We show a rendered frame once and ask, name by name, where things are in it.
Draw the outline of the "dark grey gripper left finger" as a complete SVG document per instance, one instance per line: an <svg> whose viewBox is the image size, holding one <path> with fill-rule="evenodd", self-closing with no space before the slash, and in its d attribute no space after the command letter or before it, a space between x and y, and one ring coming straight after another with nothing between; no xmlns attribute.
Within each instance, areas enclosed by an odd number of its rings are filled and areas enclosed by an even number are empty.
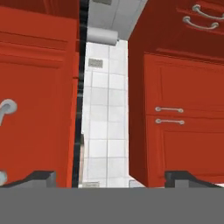
<svg viewBox="0 0 224 224"><path fill-rule="evenodd" d="M55 171L34 171L23 179L3 185L3 188L47 188L55 186Z"/></svg>

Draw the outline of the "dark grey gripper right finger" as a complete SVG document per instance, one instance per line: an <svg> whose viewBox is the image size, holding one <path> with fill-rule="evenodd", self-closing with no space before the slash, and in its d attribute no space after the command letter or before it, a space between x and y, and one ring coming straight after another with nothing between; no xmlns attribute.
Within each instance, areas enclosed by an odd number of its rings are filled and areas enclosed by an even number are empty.
<svg viewBox="0 0 224 224"><path fill-rule="evenodd" d="M164 179L165 188L220 188L219 185L194 177L188 171L166 171Z"/></svg>

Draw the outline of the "red drawer front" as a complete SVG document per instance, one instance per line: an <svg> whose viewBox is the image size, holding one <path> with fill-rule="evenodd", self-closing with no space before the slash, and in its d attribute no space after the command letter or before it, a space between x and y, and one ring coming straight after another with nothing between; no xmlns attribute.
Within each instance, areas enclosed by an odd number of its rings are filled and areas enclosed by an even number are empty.
<svg viewBox="0 0 224 224"><path fill-rule="evenodd" d="M190 3L191 11L193 11L192 7L195 4L199 4L201 6L200 9L211 16L221 17L224 13L224 3L218 0L192 0Z"/></svg>
<svg viewBox="0 0 224 224"><path fill-rule="evenodd" d="M186 33L187 35L213 35L215 37L217 36L224 36L224 22L222 21L217 21L213 19L209 19L206 17L202 17L201 15L191 12L189 10L184 10L184 9L177 9L177 22L178 22L178 30L180 32ZM214 30L200 30L196 29L194 27L191 27L188 24L185 24L182 21L182 18L184 16L189 16L191 18L191 22L196 24L196 25L201 25L201 26L210 26L211 23L213 22L218 22L219 27L214 29Z"/></svg>

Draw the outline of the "red panelled cabinet door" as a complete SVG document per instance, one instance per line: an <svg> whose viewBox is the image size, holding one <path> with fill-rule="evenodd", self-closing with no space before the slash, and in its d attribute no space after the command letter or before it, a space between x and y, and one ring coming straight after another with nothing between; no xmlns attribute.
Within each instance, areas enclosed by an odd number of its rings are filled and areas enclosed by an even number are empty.
<svg viewBox="0 0 224 224"><path fill-rule="evenodd" d="M148 115L224 117L224 66L146 54L143 57L145 112ZM184 113L155 111L182 108Z"/></svg>
<svg viewBox="0 0 224 224"><path fill-rule="evenodd" d="M184 120L156 124L156 119ZM224 183L224 119L146 118L147 186L165 184L166 171L188 171L207 182Z"/></svg>

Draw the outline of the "large red cabinet door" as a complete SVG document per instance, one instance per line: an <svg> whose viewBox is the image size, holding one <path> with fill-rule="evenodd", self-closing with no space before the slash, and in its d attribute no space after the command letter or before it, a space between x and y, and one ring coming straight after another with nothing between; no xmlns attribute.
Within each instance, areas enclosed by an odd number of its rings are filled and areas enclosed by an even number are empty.
<svg viewBox="0 0 224 224"><path fill-rule="evenodd" d="M17 103L0 126L5 184L34 171L72 184L77 28L72 19L0 6L0 103Z"/></svg>

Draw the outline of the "black worktop edge strip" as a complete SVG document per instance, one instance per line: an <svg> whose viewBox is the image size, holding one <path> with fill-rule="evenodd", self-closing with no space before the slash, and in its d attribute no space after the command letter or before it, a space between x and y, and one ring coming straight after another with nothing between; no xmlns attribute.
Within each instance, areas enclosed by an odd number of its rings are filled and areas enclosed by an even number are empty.
<svg viewBox="0 0 224 224"><path fill-rule="evenodd" d="M89 0L80 0L80 58L79 58L79 76L78 76L78 90L77 90L77 107L75 119L75 138L73 145L73 174L72 187L77 188L80 178L80 163L81 163L81 119L82 119L82 105L84 95L84 72L85 72L85 57L88 31L88 9Z"/></svg>

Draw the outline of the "white paper towel roll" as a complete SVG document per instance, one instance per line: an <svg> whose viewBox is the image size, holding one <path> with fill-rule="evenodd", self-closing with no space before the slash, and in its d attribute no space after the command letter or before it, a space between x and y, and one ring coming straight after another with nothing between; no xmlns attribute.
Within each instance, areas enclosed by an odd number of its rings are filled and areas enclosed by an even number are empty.
<svg viewBox="0 0 224 224"><path fill-rule="evenodd" d="M115 46L119 41L118 32L102 28L88 27L87 42Z"/></svg>

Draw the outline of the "grey wall outlet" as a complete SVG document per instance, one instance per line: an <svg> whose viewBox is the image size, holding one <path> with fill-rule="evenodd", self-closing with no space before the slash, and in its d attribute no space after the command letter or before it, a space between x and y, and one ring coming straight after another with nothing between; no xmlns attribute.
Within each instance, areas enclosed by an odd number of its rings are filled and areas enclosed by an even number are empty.
<svg viewBox="0 0 224 224"><path fill-rule="evenodd" d="M97 67L102 68L103 67L103 60L102 59L89 59L88 65L90 67Z"/></svg>
<svg viewBox="0 0 224 224"><path fill-rule="evenodd" d="M100 182L99 181L90 181L90 182L83 182L82 183L82 188L99 188L100 187Z"/></svg>

